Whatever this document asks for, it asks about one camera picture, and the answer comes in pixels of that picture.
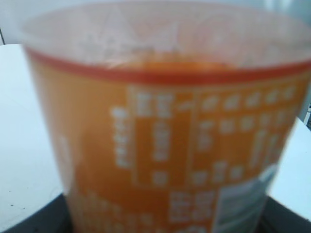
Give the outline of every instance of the nutrition facts label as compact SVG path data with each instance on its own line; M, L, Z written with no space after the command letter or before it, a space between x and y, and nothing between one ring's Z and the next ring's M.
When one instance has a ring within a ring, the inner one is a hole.
M153 212L130 211L94 192L75 197L73 214L82 229L95 233L248 233L256 226L275 171L275 165L269 166L258 178L217 191L170 191L164 216L177 226L174 230L159 224Z
M293 82L260 90L132 86L127 105L110 111L116 166L130 169L132 184L143 188L250 179L277 161L297 91Z

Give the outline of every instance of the orange cup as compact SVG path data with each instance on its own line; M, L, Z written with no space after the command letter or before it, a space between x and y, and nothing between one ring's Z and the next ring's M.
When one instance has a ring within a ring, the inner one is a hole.
M76 233L254 230L309 84L293 46L307 26L174 1L71 7L23 30Z

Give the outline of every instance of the white surface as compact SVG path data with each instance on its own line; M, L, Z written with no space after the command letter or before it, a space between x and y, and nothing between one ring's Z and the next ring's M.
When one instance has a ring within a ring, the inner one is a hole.
M311 219L311 132L299 119L269 194L288 209Z
M0 46L0 232L61 193L52 149L19 45ZM311 219L311 132L296 120L270 195Z
M0 232L61 193L21 46L0 46Z

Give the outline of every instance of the red stripe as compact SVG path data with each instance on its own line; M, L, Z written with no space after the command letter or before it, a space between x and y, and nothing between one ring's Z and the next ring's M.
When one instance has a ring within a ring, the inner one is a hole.
M191 71L191 72L157 72L148 70L110 69L88 66L60 60L25 48L31 59L61 69L63 71L89 76L90 78L112 80L127 83L168 84L168 85L200 85L245 83L268 79L285 78L307 70L311 70L311 60L283 66L252 69L232 69L224 71Z

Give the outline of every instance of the white table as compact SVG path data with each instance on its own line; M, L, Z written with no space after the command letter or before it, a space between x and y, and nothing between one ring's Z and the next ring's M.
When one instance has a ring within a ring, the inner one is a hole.
M21 46L0 46L0 232L61 192Z
M297 120L270 195L311 219L311 132ZM27 63L19 45L0 46L0 232L62 192Z

